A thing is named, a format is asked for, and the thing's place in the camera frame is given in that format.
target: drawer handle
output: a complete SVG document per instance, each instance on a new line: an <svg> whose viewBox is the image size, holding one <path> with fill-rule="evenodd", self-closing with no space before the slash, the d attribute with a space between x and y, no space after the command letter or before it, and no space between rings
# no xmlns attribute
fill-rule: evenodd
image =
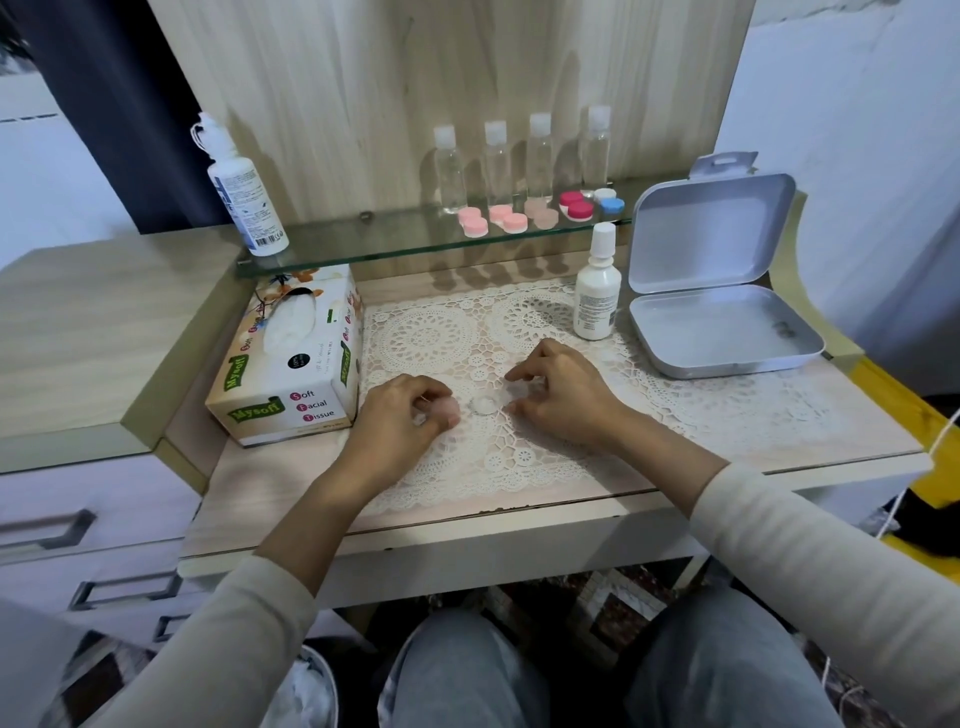
<svg viewBox="0 0 960 728"><path fill-rule="evenodd" d="M168 642L171 637L177 634L177 629L189 618L190 615L180 615L178 617L161 617L158 619L156 621L156 628L154 629L154 642Z"/></svg>
<svg viewBox="0 0 960 728"><path fill-rule="evenodd" d="M33 550L35 548L50 550L53 548L76 546L96 520L96 515L84 508L76 513L65 516L50 516L49 518L35 519L33 521L0 524L0 554L6 554L10 551ZM64 526L63 531L53 536L49 535L51 528L59 525ZM18 531L29 532L38 530L47 532L47 535L40 536L39 538L5 542L6 538L8 538L7 534L15 534Z"/></svg>
<svg viewBox="0 0 960 728"><path fill-rule="evenodd" d="M147 582L149 584L150 582L156 582L160 579L167 579L166 586L162 589L154 589L151 592L129 594L123 593L121 589L117 589L125 585L136 585L139 582ZM136 601L139 599L157 601L158 599L169 599L171 596L177 595L182 582L183 580L175 571L149 573L143 576L130 576L125 579L83 581L80 586L77 587L73 598L70 599L70 606L67 607L67 610L70 612L88 612L91 609L97 609L105 604L115 604L120 601ZM92 596L96 596L94 594L95 590L100 590L98 594L106 594L106 596L91 598Z"/></svg>

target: hand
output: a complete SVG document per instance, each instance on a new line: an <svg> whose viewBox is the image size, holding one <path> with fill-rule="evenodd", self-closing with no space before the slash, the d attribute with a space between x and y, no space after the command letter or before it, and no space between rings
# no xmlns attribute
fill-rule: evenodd
<svg viewBox="0 0 960 728"><path fill-rule="evenodd" d="M553 339L540 341L505 378L535 376L546 379L546 390L514 400L506 409L551 435L607 451L617 428L636 414L613 395L585 356Z"/></svg>
<svg viewBox="0 0 960 728"><path fill-rule="evenodd" d="M362 500L361 507L403 476L442 432L460 422L460 417L438 408L422 425L414 425L411 407L429 409L429 402L452 393L442 382L429 376L396 376L367 393L353 430L336 462L334 471Z"/></svg>

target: open tin lid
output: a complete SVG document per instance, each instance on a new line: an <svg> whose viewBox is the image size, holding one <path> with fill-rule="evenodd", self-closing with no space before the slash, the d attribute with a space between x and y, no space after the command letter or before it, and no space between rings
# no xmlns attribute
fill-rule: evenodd
<svg viewBox="0 0 960 728"><path fill-rule="evenodd" d="M698 158L636 201L627 280L640 294L747 283L773 261L797 184L751 174L757 152Z"/></svg>

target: tissue box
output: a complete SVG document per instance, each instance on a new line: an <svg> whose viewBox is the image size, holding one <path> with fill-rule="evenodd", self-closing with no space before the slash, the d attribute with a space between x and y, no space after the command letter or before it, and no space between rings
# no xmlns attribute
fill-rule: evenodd
<svg viewBox="0 0 960 728"><path fill-rule="evenodd" d="M253 294L207 409L243 446L349 427L362 316L348 265L273 276Z"/></svg>

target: sleeve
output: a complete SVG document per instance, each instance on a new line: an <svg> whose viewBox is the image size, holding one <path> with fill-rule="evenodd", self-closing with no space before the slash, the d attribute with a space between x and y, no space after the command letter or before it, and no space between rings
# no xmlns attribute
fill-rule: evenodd
<svg viewBox="0 0 960 728"><path fill-rule="evenodd" d="M96 721L96 728L251 726L267 712L317 616L313 597L247 557Z"/></svg>
<svg viewBox="0 0 960 728"><path fill-rule="evenodd" d="M960 587L738 465L693 535L908 725L960 725Z"/></svg>

